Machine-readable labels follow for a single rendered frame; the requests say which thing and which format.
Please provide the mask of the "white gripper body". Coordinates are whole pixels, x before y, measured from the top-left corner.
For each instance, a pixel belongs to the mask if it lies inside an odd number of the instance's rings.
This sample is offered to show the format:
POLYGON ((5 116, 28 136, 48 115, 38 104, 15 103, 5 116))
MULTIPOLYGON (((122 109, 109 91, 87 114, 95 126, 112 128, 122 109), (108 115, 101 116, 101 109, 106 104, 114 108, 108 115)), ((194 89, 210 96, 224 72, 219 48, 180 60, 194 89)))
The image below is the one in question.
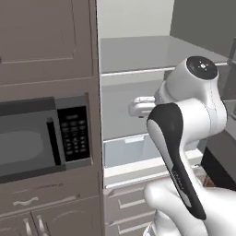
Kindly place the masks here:
POLYGON ((128 105, 128 112, 133 117, 145 117, 156 106, 154 97, 137 97, 128 105))

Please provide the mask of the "clear fridge crisper drawer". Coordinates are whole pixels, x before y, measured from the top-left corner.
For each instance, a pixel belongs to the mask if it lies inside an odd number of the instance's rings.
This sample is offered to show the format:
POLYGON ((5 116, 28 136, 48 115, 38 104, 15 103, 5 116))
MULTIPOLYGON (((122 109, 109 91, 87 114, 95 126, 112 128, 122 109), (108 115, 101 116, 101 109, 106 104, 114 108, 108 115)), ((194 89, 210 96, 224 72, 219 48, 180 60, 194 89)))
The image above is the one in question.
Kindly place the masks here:
POLYGON ((160 156, 148 134, 106 140, 103 142, 103 151, 106 168, 160 156))

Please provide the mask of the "glass fridge shelf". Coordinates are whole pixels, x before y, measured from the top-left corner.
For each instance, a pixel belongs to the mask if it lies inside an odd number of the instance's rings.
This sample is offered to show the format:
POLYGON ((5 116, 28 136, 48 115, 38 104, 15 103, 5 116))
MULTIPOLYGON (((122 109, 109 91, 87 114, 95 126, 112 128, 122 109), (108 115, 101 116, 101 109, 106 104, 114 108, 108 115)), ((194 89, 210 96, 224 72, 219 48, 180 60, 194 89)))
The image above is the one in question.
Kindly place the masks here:
POLYGON ((172 36, 103 38, 100 40, 102 74, 171 68, 189 56, 204 56, 225 65, 226 56, 172 36))

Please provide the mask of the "taupe cabinet door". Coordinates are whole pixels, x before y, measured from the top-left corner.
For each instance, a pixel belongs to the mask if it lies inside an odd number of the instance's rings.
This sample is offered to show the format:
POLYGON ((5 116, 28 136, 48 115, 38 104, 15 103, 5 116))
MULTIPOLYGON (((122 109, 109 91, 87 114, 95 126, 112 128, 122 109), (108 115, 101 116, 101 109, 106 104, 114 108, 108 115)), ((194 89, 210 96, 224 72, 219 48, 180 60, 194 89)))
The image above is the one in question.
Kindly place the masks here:
POLYGON ((4 218, 0 220, 0 236, 28 236, 24 218, 30 221, 28 214, 4 218))
POLYGON ((0 0, 0 85, 91 77, 94 0, 0 0))
POLYGON ((31 215, 40 236, 38 215, 50 236, 102 236, 98 196, 34 210, 31 215))

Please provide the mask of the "grey freezer drawer front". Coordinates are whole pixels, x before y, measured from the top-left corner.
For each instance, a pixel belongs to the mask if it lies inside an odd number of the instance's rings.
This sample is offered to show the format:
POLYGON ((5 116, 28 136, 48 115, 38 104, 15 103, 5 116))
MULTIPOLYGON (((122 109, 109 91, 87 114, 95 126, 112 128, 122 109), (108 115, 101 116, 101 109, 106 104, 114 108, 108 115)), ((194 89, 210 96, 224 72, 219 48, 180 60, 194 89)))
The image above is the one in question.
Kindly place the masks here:
POLYGON ((140 204, 125 209, 120 209, 118 199, 123 203, 144 199, 143 185, 130 185, 120 188, 109 188, 103 190, 104 200, 104 217, 106 222, 113 222, 123 218, 131 218, 133 216, 152 211, 148 204, 140 204))
POLYGON ((123 218, 116 220, 113 223, 105 225, 105 236, 118 236, 118 230, 125 230, 139 224, 147 223, 153 220, 155 211, 146 212, 133 216, 131 218, 123 218))

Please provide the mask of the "taupe drawer front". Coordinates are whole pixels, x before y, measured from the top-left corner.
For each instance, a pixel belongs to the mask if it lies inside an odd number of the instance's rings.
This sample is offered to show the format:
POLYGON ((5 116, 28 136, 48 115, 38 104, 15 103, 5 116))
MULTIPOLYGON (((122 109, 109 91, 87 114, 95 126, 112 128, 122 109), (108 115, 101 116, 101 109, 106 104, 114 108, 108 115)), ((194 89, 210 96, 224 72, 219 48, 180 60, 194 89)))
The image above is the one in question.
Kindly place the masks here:
POLYGON ((61 201, 69 197, 84 199, 98 194, 99 184, 97 177, 75 176, 48 183, 29 183, 24 185, 16 183, 12 186, 4 184, 0 187, 0 215, 61 201), (38 196, 40 200, 28 206, 12 205, 15 201, 27 201, 35 196, 38 196))

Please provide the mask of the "grey microwave oven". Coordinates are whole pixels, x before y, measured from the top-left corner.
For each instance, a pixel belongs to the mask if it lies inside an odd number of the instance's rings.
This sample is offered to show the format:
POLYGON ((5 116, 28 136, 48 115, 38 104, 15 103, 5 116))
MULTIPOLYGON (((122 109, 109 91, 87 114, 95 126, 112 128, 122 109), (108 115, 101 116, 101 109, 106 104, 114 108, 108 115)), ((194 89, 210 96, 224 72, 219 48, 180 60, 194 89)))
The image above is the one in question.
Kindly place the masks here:
POLYGON ((0 102, 0 183, 86 167, 89 96, 0 102), (46 121, 53 119, 61 164, 54 163, 46 121))

